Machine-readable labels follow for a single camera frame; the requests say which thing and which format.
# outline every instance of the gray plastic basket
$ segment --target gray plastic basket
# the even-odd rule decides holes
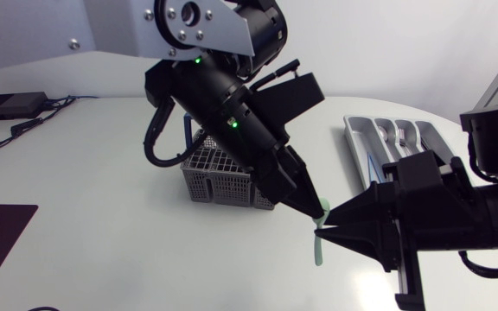
[[[181,165],[181,169],[193,201],[274,209],[252,184],[249,174],[244,173],[210,137]]]

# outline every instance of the wire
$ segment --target wire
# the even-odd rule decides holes
[[[468,153],[470,154],[470,168],[472,168],[472,172],[487,182],[498,183],[498,179],[493,176],[487,176],[477,166],[476,148],[474,148],[474,138],[472,137],[472,133],[468,136]]]
[[[147,132],[145,133],[144,140],[144,151],[145,157],[147,160],[151,162],[153,165],[156,165],[160,168],[169,168],[171,166],[175,166],[181,162],[184,162],[189,158],[201,145],[205,142],[208,134],[203,133],[202,135],[195,140],[195,142],[187,148],[181,155],[178,155],[176,158],[161,160],[155,155],[155,143],[157,138],[161,135],[161,132],[164,129],[164,125],[169,120],[170,113],[174,108],[174,100],[171,97],[167,97],[165,100],[161,101],[160,106],[156,109],[155,115],[151,119],[151,123]]]
[[[18,131],[16,134],[11,134],[11,137],[3,139],[2,141],[0,141],[0,148],[5,147],[10,142],[12,142],[15,139],[17,139],[18,137],[20,137],[22,134],[38,127],[39,125],[41,125],[43,123],[45,123],[46,121],[48,121],[49,119],[54,117],[57,113],[59,113],[62,109],[68,107],[69,105],[71,105],[73,102],[75,102],[77,99],[80,99],[80,98],[97,98],[97,97],[94,97],[94,96],[68,96],[65,98],[47,100],[44,104],[50,105],[51,107],[53,107],[52,110],[54,110],[54,111],[52,113],[50,113],[48,116],[41,118],[38,123],[33,124],[32,126],[30,126],[28,128],[22,129],[22,130]]]
[[[483,267],[477,263],[472,263],[468,259],[468,253],[466,251],[459,251],[458,255],[460,255],[460,258],[463,260],[464,265],[466,265],[466,267],[470,271],[474,272],[478,276],[487,278],[498,278],[498,268],[488,268]]]
[[[59,310],[53,307],[38,307],[30,309],[29,311],[59,311]]]

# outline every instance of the white tabletop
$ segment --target white tabletop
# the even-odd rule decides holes
[[[0,310],[397,309],[397,274],[374,260],[323,242],[324,265],[314,265],[305,215],[192,202],[178,167],[144,158],[153,112],[144,98],[82,100],[0,149],[0,204],[40,207],[0,269]],[[176,107],[157,142],[161,157],[184,147],[182,114]],[[432,121],[467,155],[466,135],[448,120],[327,98],[287,130],[332,206],[362,190],[343,135],[348,114]],[[0,122],[0,139],[15,123]],[[498,251],[470,257],[498,265]],[[419,258],[429,310],[498,309],[498,280],[473,275],[456,252]]]

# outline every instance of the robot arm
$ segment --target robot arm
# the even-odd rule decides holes
[[[156,7],[168,8],[163,4],[168,2]],[[284,125],[323,100],[320,87],[310,73],[259,90],[272,79],[295,72],[298,61],[247,87],[260,68],[280,53],[287,40],[287,26],[274,1],[239,2],[232,12],[243,16],[249,25],[253,55],[198,48],[202,54],[193,60],[162,60],[146,73],[148,99],[157,109],[145,137],[145,154],[151,163],[168,167],[185,160],[205,139],[200,137],[175,159],[156,158],[156,139],[177,102],[251,174],[270,202],[281,201],[319,219],[322,206],[303,160],[287,146],[289,136]],[[165,25],[159,30],[174,48],[190,48],[180,43],[183,36],[174,37]]]

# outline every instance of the black box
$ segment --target black box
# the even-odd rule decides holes
[[[46,100],[44,92],[0,94],[0,120],[37,117]]]

